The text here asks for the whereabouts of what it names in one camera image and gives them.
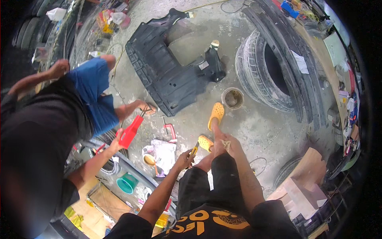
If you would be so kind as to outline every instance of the flip-flop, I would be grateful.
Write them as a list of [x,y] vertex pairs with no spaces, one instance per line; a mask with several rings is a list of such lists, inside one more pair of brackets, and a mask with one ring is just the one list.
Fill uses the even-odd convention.
[[211,148],[211,146],[214,145],[214,143],[209,138],[207,138],[204,135],[201,135],[201,136],[199,136],[197,141],[199,142],[200,147],[207,150],[208,152],[211,152],[210,148]]
[[221,103],[215,103],[214,104],[214,107],[212,108],[212,113],[211,113],[211,116],[210,116],[210,120],[208,121],[208,129],[210,131],[212,131],[211,129],[211,121],[213,118],[217,118],[219,120],[219,125],[220,125],[220,121],[222,120],[224,116],[224,107]]
[[147,103],[147,102],[146,102],[146,104],[147,104],[147,106],[149,107],[149,109],[146,110],[146,113],[148,113],[148,112],[150,112],[150,111],[154,111],[153,108],[155,109],[155,111],[154,111],[154,113],[152,113],[152,114],[155,114],[155,113],[158,111],[158,109],[157,109],[155,106],[150,105],[150,104]]

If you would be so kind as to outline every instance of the concrete floor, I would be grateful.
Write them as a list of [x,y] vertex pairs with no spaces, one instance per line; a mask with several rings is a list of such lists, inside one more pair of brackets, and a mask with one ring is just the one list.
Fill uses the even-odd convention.
[[[110,45],[120,43],[124,46],[141,22],[161,18],[172,7],[185,11],[211,2],[214,1],[135,1],[128,13],[131,17],[130,26],[115,34]],[[233,1],[232,4],[232,6],[228,4],[224,9],[234,11],[241,6],[239,1]],[[180,20],[173,27],[169,35],[173,42],[169,48],[180,63],[187,64],[202,54],[212,40],[217,39],[220,41],[218,54],[226,66],[227,76],[220,83],[209,83],[207,91],[198,95],[194,104],[184,108],[175,117],[165,117],[167,124],[173,124],[178,139],[176,156],[192,148],[199,135],[203,134],[213,139],[212,132],[207,128],[212,107],[215,102],[221,101],[221,94],[226,88],[238,87],[241,89],[235,73],[235,54],[241,40],[248,37],[254,29],[253,24],[240,12],[224,13],[220,9],[220,4],[199,8],[193,12],[196,13],[195,18]],[[119,48],[114,50],[114,54],[119,56]],[[135,73],[126,53],[122,55],[117,66],[116,76],[110,84],[118,90],[110,87],[106,91],[106,93],[114,95],[116,107],[123,104],[122,98],[125,103],[133,102],[136,99],[154,103]],[[325,108],[328,109],[334,102],[332,90],[324,89],[322,98],[325,100]],[[136,110],[132,116],[126,119],[124,127],[129,125],[138,113],[139,111]],[[171,139],[171,134],[166,135],[165,133],[162,118],[159,118],[162,115],[164,114],[159,111],[155,115],[145,116],[138,134],[129,148],[129,159],[151,176],[155,176],[155,170],[143,163],[141,151],[154,138],[166,141]],[[295,156],[303,156],[309,146],[316,148],[324,159],[327,159],[333,151],[335,141],[331,123],[328,122],[328,127],[323,127],[316,132],[312,132],[311,128],[306,121],[301,124],[297,123],[294,113],[284,113],[261,105],[247,95],[244,95],[244,104],[240,109],[233,111],[225,108],[225,116],[221,123],[223,132],[232,134],[242,143],[249,162],[258,157],[266,159],[266,166],[264,160],[251,164],[256,172],[262,171],[265,167],[258,176],[258,180],[264,188],[265,197],[271,194],[277,172],[288,160]],[[206,150],[199,148],[195,162],[199,162],[207,154]]]

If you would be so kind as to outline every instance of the knee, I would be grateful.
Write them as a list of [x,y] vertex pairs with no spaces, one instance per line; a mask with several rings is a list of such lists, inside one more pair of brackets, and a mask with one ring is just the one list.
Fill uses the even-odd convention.
[[115,56],[114,55],[102,55],[100,58],[105,59],[109,70],[112,70],[115,66]]

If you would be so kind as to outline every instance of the teal bucket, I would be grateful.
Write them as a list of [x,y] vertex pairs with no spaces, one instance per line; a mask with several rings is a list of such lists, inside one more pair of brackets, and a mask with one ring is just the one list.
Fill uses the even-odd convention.
[[127,194],[133,194],[138,180],[129,173],[125,173],[122,177],[117,179],[118,187]]

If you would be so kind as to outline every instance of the man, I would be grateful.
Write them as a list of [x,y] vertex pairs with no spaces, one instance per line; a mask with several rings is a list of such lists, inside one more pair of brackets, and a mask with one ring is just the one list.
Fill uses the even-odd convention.
[[[155,238],[301,238],[283,203],[264,200],[240,142],[219,129],[223,115],[223,106],[216,103],[208,122],[215,142],[204,136],[198,139],[210,154],[180,179],[178,221]],[[123,214],[105,239],[151,238],[176,178],[193,161],[190,152],[180,155],[138,215]],[[212,191],[207,178],[209,170],[214,177]]]
[[[42,233],[52,218],[79,200],[78,189],[120,149],[121,130],[110,147],[64,179],[73,144],[112,129],[136,108],[149,106],[136,100],[114,109],[113,97],[102,94],[114,66],[112,55],[72,71],[68,60],[59,60],[48,71],[18,81],[2,100],[1,224],[7,230],[26,238]],[[17,100],[38,83],[57,78],[16,110]],[[154,113],[149,107],[147,114]]]

